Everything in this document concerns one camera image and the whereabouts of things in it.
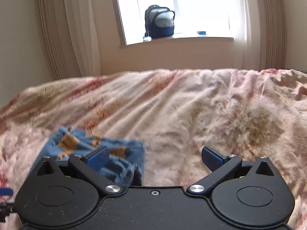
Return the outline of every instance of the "sheer white curtain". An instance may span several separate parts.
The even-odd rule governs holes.
[[[91,0],[36,0],[42,47],[54,79],[100,75]]]
[[[260,69],[260,20],[257,0],[232,0],[229,16],[234,37],[234,68]]]
[[[82,76],[100,75],[100,56],[91,0],[64,0],[67,22]]]

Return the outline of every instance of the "window sill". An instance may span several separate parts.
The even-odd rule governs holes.
[[[129,44],[129,45],[124,45],[124,46],[120,46],[120,48],[123,47],[128,47],[128,46],[135,46],[135,45],[139,45],[139,44],[154,44],[154,43],[162,43],[162,42],[167,42],[167,41],[173,41],[175,39],[186,39],[186,38],[216,38],[216,39],[227,39],[227,40],[231,40],[234,41],[234,38],[231,35],[200,35],[200,34],[184,34],[184,33],[180,33],[180,34],[174,34],[172,36],[169,37],[163,37],[163,38],[158,38],[158,39],[151,39],[150,37],[147,37],[147,39],[144,39],[144,41],[139,42],[139,43],[133,43],[133,44]]]

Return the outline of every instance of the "denim fabric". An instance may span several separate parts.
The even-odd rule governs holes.
[[[61,127],[43,147],[33,166],[44,156],[52,156],[56,161],[65,161],[75,154],[86,156],[96,148],[106,146],[110,156],[107,164],[99,170],[109,180],[128,187],[142,185],[144,170],[144,148],[140,141],[110,139],[88,136],[85,130]]]

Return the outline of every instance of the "wrinkled bed cover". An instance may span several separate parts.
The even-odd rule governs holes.
[[[293,70],[155,70],[31,87],[0,110],[0,187],[15,194],[62,125],[144,143],[146,186],[209,173],[208,145],[243,160],[267,155],[295,196],[289,225],[307,229],[307,75]],[[1,229],[17,229],[16,216]]]

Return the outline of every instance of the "metal screw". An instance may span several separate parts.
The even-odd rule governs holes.
[[[117,193],[120,191],[120,186],[117,185],[108,185],[106,191],[109,193]]]
[[[154,190],[154,191],[151,191],[151,194],[152,194],[152,195],[158,195],[158,194],[160,194],[160,192],[159,192],[159,191]]]
[[[190,190],[192,192],[195,192],[195,193],[200,193],[200,192],[203,192],[205,190],[205,188],[202,185],[194,184],[194,185],[190,186]]]

